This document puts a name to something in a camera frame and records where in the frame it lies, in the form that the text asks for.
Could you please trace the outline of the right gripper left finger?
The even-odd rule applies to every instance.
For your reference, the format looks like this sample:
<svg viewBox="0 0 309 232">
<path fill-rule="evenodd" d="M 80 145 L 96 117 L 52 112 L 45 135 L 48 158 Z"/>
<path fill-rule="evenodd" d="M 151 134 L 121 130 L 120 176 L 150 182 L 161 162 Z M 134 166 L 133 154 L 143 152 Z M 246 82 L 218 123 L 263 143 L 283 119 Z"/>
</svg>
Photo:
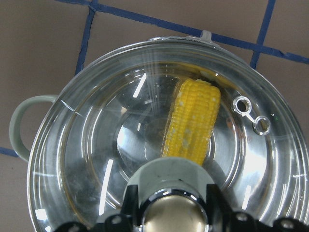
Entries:
<svg viewBox="0 0 309 232">
<path fill-rule="evenodd" d="M 88 229 L 79 222 L 66 222 L 59 226 L 57 232 L 132 232 L 137 225 L 139 211 L 139 193 L 137 185 L 129 185 L 125 192 L 120 213 L 108 216 L 103 222 L 96 223 Z"/>
</svg>

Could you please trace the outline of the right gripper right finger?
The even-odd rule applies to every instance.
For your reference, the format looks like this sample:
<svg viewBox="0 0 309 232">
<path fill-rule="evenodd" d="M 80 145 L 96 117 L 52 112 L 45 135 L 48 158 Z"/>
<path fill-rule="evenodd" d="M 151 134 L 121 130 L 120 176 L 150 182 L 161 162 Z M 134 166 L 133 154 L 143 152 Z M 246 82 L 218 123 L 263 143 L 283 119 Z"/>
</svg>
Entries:
<svg viewBox="0 0 309 232">
<path fill-rule="evenodd" d="M 307 232 L 308 225 L 281 217 L 268 226 L 250 214 L 234 211 L 216 184 L 206 188 L 206 215 L 211 232 Z"/>
</svg>

